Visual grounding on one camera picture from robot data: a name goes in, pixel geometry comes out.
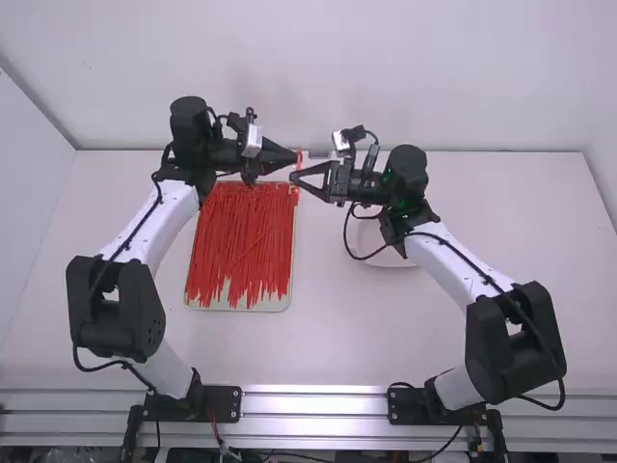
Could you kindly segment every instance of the white wall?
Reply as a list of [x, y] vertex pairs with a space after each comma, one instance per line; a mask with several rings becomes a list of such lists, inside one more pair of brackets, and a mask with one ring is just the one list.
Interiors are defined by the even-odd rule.
[[253, 105], [294, 146], [365, 123], [389, 146], [586, 150], [615, 219], [615, 17], [611, 0], [4, 0], [0, 54], [82, 148], [162, 147], [170, 102], [196, 94]]
[[75, 153], [1, 68], [0, 146], [1, 344]]

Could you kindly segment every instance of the table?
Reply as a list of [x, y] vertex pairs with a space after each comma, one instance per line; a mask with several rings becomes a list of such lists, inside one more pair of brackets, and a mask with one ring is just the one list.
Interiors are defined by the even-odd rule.
[[[74, 255], [96, 253], [132, 217], [159, 156], [77, 155], [0, 352], [0, 403], [11, 412], [2, 415], [0, 445], [120, 444], [126, 411], [141, 401], [143, 387], [125, 371], [74, 368], [64, 270]], [[429, 175], [427, 198], [459, 240], [499, 271], [538, 280], [553, 296], [569, 399], [555, 414], [519, 400], [502, 404], [509, 448], [617, 451], [617, 237], [582, 154], [430, 152]], [[302, 195], [292, 302], [283, 313], [183, 307], [195, 219], [161, 264], [156, 283], [166, 339], [204, 382], [246, 391], [244, 417], [221, 429], [234, 446], [436, 449], [453, 432], [390, 426], [384, 391], [393, 381], [421, 385], [461, 364], [465, 320], [421, 269], [347, 258], [343, 215]], [[533, 395], [556, 400], [556, 386]], [[214, 447], [209, 429], [163, 423], [163, 445]], [[144, 426], [140, 445], [155, 445], [153, 426]], [[461, 436], [452, 449], [464, 448]]]

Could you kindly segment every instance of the metal extrusion frame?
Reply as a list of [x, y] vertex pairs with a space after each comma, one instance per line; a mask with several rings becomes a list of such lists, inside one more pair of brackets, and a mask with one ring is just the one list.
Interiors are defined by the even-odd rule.
[[[243, 386], [242, 417], [221, 424], [227, 442], [240, 449], [438, 449], [454, 426], [393, 426], [387, 387]], [[534, 395], [556, 401], [557, 395]], [[0, 390], [1, 446], [118, 447], [128, 409], [144, 391]], [[511, 451], [617, 452], [617, 395], [568, 394], [559, 412], [521, 400], [499, 407]], [[161, 422], [165, 448], [216, 448], [207, 423]], [[451, 450], [467, 449], [461, 432]], [[486, 428], [482, 437], [490, 448]], [[156, 446], [156, 428], [145, 422], [138, 446]]]

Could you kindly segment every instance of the red sticks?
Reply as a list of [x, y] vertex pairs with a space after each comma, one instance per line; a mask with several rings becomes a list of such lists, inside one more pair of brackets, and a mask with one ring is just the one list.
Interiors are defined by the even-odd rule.
[[240, 301], [250, 309], [262, 300], [282, 300], [289, 291], [294, 211], [298, 190], [285, 182], [248, 188], [218, 183], [201, 208], [185, 292], [209, 307]]

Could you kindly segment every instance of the bundle of red sticks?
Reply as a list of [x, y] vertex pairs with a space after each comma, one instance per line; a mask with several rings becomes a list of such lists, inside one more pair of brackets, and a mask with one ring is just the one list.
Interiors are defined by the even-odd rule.
[[230, 308], [282, 300], [290, 288], [298, 190], [287, 182], [217, 183], [201, 208], [186, 281], [188, 302]]

